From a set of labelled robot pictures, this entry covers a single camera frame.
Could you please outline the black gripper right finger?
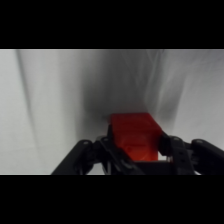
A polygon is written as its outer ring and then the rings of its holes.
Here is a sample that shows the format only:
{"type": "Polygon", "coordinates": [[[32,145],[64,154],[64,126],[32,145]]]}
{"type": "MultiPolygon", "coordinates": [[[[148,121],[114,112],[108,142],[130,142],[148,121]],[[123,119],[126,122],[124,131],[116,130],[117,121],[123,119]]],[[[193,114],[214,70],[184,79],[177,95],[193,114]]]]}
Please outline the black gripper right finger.
{"type": "Polygon", "coordinates": [[[158,151],[168,159],[175,175],[224,175],[224,151],[205,140],[187,143],[163,133],[158,151]]]}

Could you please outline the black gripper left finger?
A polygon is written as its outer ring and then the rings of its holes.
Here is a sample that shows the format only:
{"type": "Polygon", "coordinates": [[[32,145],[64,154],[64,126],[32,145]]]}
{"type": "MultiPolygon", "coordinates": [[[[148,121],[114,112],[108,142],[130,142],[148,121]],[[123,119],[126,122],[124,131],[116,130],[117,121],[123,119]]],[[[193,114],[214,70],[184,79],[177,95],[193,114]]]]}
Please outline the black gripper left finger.
{"type": "Polygon", "coordinates": [[[87,175],[101,164],[105,175],[143,175],[136,163],[109,137],[95,142],[80,140],[52,172],[53,175],[87,175]]]}

